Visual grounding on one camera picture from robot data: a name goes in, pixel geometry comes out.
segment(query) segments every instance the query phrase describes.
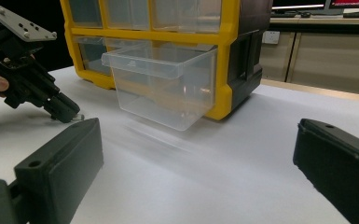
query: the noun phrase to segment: white table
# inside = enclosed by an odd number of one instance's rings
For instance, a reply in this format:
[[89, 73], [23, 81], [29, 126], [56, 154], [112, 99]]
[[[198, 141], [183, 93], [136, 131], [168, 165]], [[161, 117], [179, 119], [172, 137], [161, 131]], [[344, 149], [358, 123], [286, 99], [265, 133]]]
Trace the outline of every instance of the white table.
[[[348, 223], [292, 157], [302, 118], [359, 137], [359, 102], [261, 85], [227, 119], [178, 132], [121, 110], [73, 67], [51, 74], [103, 135], [104, 167], [72, 223]], [[69, 125], [0, 98], [0, 179]]]

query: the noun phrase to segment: transparent bin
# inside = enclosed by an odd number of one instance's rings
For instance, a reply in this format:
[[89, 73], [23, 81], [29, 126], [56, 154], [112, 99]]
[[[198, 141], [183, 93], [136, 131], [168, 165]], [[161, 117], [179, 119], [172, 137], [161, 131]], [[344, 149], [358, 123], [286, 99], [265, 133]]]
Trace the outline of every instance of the transparent bin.
[[132, 48], [103, 55], [122, 109], [184, 131], [214, 106], [216, 49]]
[[69, 6], [75, 26], [89, 28], [103, 27], [98, 0], [69, 0]]
[[222, 0], [151, 0], [153, 29], [218, 33]]
[[145, 40], [129, 40], [105, 38], [99, 36], [75, 36], [74, 42], [79, 44], [80, 54], [86, 70], [111, 76], [111, 69], [103, 66], [101, 56], [108, 50], [141, 47], [149, 44]]
[[112, 29], [148, 30], [147, 0], [105, 0], [108, 27]]

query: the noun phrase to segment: metal screw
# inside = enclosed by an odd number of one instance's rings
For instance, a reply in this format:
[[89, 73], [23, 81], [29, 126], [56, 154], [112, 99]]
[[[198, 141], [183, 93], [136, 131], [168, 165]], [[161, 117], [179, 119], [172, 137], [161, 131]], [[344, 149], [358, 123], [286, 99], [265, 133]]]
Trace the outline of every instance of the metal screw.
[[5, 9], [2, 8], [2, 7], [0, 8], [0, 14], [1, 14], [1, 15], [5, 15]]

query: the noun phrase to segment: white tabletop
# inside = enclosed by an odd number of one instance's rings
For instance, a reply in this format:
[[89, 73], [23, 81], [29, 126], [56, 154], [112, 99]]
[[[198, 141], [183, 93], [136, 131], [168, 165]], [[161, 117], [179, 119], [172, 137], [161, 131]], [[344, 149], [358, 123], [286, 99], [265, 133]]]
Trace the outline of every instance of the white tabletop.
[[[178, 132], [121, 110], [73, 67], [51, 74], [103, 136], [104, 167], [72, 223], [348, 223], [292, 157], [302, 118], [359, 137], [359, 102], [260, 85], [227, 119]], [[0, 179], [70, 124], [0, 98]]]

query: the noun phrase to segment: screw hole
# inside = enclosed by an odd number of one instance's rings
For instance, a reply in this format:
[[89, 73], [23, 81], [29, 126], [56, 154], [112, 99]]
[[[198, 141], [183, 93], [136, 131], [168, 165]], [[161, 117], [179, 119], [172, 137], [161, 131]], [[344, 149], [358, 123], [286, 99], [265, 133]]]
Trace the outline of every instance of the screw hole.
[[41, 161], [33, 161], [28, 166], [29, 167], [36, 167], [36, 166], [40, 165], [41, 163], [42, 163]]

